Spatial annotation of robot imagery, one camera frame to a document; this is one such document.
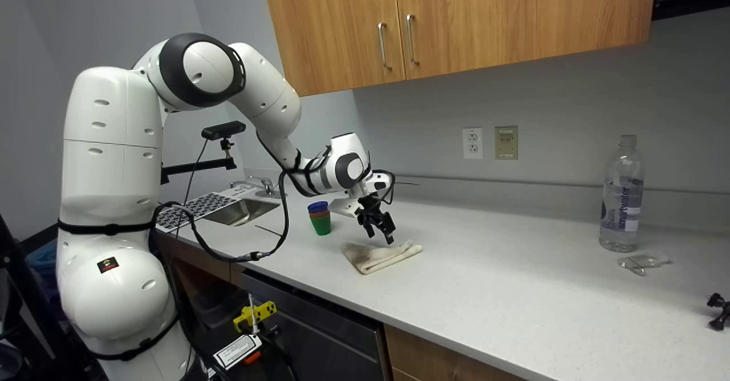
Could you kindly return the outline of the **wide wooden cabinet door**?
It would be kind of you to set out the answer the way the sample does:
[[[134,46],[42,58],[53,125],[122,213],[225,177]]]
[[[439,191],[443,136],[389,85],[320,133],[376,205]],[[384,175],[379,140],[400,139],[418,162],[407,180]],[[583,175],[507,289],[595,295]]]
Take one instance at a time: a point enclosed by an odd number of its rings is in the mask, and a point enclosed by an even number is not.
[[[398,0],[407,79],[454,74],[647,41],[654,0]],[[420,66],[409,61],[415,14]]]

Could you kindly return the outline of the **steel sink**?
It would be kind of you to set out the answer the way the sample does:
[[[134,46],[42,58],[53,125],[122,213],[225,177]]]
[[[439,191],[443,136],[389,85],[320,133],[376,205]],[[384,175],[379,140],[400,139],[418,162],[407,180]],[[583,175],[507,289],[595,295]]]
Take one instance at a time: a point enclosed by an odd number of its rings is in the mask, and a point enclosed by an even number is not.
[[[250,198],[234,202],[203,217],[204,220],[227,226],[241,226],[253,222],[260,216],[279,207],[278,202],[253,200]]]

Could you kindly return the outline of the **narrow wooden cabinet door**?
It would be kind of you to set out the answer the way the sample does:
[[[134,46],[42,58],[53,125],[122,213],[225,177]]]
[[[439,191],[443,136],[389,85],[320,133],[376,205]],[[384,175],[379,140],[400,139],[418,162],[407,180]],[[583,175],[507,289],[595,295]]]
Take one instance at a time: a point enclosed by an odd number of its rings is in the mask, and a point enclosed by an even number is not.
[[[267,0],[285,79],[298,95],[406,79],[396,0]],[[376,25],[388,25],[382,68]]]

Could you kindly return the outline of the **checkerboard calibration board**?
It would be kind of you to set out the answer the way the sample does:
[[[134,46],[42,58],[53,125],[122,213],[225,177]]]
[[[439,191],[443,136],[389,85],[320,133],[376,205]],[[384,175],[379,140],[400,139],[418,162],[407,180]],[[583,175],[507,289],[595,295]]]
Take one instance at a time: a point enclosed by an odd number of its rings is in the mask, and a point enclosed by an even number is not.
[[[156,228],[162,233],[169,233],[188,225],[190,222],[188,214],[191,214],[191,217],[196,221],[240,201],[240,198],[224,196],[218,192],[209,192],[204,196],[186,202],[184,205],[186,210],[183,210],[181,205],[162,209],[156,218]]]

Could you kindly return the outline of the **black dishwasher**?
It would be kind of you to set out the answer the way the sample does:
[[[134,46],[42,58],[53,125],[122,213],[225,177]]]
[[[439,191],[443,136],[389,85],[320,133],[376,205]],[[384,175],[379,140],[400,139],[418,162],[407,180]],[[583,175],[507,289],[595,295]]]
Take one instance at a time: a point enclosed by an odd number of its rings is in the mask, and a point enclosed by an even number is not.
[[[263,325],[299,381],[392,381],[380,322],[253,270],[232,282],[255,303],[274,303]]]

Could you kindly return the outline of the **white wall socket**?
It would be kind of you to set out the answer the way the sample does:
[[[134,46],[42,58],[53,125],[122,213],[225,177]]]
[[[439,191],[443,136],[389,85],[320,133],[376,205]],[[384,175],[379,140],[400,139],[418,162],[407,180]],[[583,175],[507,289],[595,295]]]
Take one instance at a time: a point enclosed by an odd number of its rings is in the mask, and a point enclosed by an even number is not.
[[[467,127],[462,129],[463,158],[467,160],[482,160],[483,131],[482,127]]]

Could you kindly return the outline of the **wooden base cabinet door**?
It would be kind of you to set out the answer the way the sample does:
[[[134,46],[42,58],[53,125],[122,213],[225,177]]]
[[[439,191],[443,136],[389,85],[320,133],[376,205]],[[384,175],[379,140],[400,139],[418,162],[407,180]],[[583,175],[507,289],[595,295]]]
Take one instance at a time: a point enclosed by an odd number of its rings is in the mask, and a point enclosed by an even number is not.
[[[393,381],[526,381],[393,326],[384,326]]]

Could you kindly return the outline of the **clear plastic wrapper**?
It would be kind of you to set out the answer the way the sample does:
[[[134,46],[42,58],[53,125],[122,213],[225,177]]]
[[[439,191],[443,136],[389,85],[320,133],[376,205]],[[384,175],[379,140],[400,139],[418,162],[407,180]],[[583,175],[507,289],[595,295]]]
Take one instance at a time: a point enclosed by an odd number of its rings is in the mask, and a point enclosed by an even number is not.
[[[617,265],[636,276],[646,277],[650,269],[658,269],[673,263],[667,256],[652,256],[651,254],[632,254],[617,259]]]

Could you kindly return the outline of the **stack of plastic cups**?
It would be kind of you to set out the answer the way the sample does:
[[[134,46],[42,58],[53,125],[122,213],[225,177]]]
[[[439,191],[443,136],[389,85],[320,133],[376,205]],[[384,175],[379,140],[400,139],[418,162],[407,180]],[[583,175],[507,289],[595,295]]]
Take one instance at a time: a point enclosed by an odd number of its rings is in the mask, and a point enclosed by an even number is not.
[[[312,202],[307,206],[310,222],[319,236],[331,233],[331,214],[327,201]]]

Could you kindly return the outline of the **beige towel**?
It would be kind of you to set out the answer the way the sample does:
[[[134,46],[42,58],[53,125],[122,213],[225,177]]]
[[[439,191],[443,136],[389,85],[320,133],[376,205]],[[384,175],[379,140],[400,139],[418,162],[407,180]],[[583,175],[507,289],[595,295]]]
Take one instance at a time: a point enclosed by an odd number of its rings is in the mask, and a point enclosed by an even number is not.
[[[405,241],[394,248],[376,248],[366,244],[347,242],[342,246],[342,254],[356,271],[362,275],[369,275],[416,256],[422,252],[422,249],[419,244],[413,244],[412,240]]]

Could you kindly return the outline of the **steel tap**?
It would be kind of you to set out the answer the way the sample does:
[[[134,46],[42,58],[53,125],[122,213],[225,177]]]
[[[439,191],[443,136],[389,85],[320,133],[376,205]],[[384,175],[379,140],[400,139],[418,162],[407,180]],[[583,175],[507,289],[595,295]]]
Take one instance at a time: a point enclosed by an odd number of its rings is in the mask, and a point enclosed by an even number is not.
[[[246,180],[231,181],[230,189],[235,192],[252,194],[255,197],[264,197],[275,200],[282,198],[281,192],[276,189],[277,185],[268,177],[250,177]]]

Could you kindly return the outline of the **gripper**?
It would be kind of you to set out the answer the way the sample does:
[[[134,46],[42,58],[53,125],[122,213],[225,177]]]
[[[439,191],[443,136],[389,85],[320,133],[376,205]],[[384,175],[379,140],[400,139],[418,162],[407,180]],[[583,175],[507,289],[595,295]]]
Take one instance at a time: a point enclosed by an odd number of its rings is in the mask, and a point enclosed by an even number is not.
[[[386,243],[393,244],[395,223],[389,212],[381,210],[383,199],[378,194],[368,194],[368,196],[358,198],[357,202],[361,208],[355,212],[355,215],[358,223],[367,232],[368,238],[375,237],[377,228],[383,234]]]

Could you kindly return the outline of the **wooden wall cabinet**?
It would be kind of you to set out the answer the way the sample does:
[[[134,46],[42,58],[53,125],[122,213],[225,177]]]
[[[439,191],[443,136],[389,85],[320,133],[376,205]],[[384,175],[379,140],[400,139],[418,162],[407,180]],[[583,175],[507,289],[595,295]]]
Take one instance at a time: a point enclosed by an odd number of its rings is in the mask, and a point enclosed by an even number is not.
[[[654,0],[267,0],[302,96],[647,41]]]

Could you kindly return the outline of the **clear plastic water bottle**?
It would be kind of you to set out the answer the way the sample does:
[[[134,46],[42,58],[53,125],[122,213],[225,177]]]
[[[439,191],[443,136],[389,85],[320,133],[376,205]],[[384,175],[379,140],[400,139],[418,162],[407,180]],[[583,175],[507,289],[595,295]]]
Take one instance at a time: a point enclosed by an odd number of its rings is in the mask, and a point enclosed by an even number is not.
[[[604,171],[599,230],[603,248],[615,253],[633,253],[638,248],[645,182],[646,161],[637,149],[637,136],[623,135]]]

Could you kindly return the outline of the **white label tag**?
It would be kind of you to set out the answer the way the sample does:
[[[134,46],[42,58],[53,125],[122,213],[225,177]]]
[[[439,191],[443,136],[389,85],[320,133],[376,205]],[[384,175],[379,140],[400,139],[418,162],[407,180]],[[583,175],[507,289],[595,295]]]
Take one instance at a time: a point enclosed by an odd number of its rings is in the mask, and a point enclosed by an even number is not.
[[[225,347],[217,350],[212,356],[224,370],[231,370],[235,365],[250,361],[262,347],[262,341],[255,334],[242,334]]]

